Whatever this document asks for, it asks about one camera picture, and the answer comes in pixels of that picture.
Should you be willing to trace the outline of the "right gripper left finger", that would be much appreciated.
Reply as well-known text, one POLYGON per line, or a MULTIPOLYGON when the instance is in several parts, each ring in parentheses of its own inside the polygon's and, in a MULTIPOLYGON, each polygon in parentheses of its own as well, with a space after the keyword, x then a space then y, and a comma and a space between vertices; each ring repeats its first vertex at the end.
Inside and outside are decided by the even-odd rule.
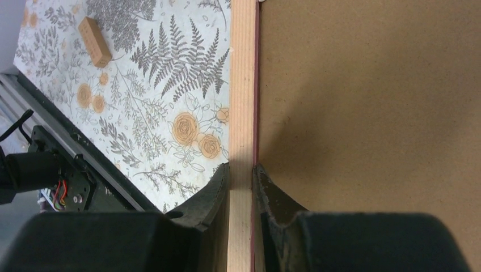
POLYGON ((230 166, 161 212, 46 212, 32 217, 2 271, 225 271, 230 166))

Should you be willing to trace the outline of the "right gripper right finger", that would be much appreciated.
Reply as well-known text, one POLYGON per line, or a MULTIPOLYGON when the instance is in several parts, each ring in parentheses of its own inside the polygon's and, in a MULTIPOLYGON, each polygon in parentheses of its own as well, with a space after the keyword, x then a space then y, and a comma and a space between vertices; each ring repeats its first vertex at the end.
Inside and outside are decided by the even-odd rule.
POLYGON ((258 164, 265 271, 469 271, 448 228, 424 213, 310 211, 258 164))

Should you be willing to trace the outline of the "brown cardboard backing board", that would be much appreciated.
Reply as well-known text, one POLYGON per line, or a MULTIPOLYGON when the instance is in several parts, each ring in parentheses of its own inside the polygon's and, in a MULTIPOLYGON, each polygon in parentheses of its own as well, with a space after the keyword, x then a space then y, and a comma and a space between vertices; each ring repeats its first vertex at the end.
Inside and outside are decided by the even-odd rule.
POLYGON ((313 211, 432 214, 480 270, 480 2, 260 4, 259 162, 313 211))

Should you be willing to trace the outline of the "wooden picture frame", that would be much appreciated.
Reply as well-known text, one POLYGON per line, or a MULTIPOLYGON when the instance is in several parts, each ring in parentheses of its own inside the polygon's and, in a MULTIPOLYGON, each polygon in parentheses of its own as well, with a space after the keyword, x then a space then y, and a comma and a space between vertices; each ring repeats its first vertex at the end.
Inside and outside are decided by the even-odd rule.
POLYGON ((232 1, 227 270, 252 269, 252 168, 258 2, 232 1))

